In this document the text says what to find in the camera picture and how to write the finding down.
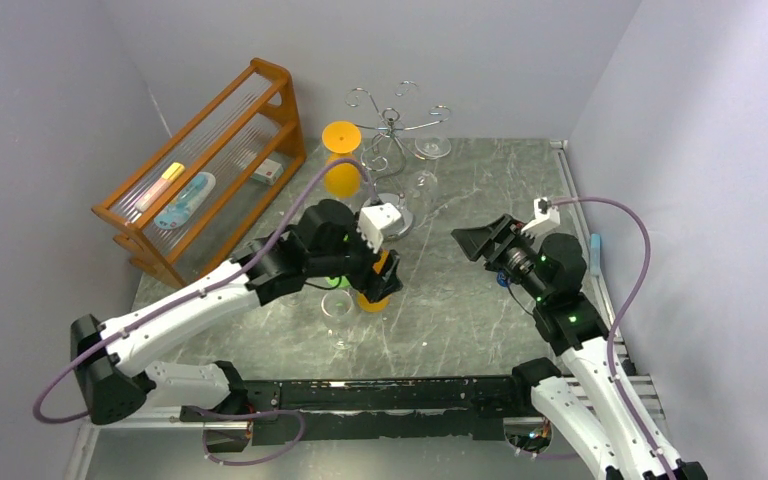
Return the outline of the clear wine glass handled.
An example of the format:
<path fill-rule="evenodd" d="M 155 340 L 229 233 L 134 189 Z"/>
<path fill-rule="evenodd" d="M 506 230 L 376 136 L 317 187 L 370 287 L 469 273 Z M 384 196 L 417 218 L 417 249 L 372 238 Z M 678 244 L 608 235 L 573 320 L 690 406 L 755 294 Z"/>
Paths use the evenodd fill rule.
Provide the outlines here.
<path fill-rule="evenodd" d="M 416 173 L 406 190 L 406 206 L 416 216 L 430 213 L 439 196 L 440 182 L 433 172 L 436 161 L 451 152 L 451 141 L 443 136 L 426 136 L 415 139 L 416 157 L 423 161 L 423 168 Z"/>

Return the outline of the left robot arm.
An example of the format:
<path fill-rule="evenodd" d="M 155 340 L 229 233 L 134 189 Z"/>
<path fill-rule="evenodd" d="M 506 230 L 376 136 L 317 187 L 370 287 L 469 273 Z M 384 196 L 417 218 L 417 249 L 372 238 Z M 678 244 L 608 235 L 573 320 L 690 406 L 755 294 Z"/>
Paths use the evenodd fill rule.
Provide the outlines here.
<path fill-rule="evenodd" d="M 398 254 L 383 253 L 382 243 L 401 220 L 389 203 L 353 212 L 340 201 L 321 200 L 298 223 L 283 223 L 241 256 L 141 310 L 106 321 L 91 314 L 75 320 L 71 359 L 90 420 L 112 424 L 150 403 L 209 409 L 222 420 L 238 417 L 246 393 L 230 363 L 169 364 L 161 356 L 222 316 L 295 294 L 311 278 L 344 277 L 370 302 L 388 298 L 402 282 Z"/>

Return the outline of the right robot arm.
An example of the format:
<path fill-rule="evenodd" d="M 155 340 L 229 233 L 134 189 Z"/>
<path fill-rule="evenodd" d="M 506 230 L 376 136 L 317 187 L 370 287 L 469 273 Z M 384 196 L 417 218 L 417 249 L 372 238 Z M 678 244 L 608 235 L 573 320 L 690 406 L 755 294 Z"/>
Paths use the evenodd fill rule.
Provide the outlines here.
<path fill-rule="evenodd" d="M 582 291 L 586 261 L 579 240 L 557 233 L 556 215 L 524 224 L 509 215 L 451 235 L 466 258 L 518 285 L 535 302 L 541 338 L 588 399 L 583 404 L 547 358 L 512 372 L 513 408 L 538 412 L 559 432 L 596 479 L 704 479 L 697 461 L 682 458 L 649 415 L 613 352 L 609 330 Z"/>

